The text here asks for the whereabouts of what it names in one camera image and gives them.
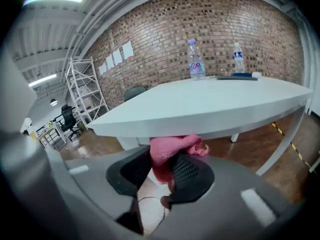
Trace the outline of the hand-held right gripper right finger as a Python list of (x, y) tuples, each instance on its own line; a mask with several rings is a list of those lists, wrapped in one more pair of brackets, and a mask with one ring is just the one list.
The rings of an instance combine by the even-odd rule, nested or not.
[(168, 160), (168, 167), (174, 181), (174, 190), (168, 198), (170, 205), (197, 201), (215, 180), (212, 168), (193, 155), (178, 153)]

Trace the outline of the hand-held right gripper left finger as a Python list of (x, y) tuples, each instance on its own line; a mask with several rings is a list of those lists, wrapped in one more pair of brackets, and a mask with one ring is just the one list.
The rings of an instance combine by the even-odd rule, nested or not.
[(148, 145), (111, 164), (106, 171), (106, 179), (118, 194), (136, 197), (151, 169)]

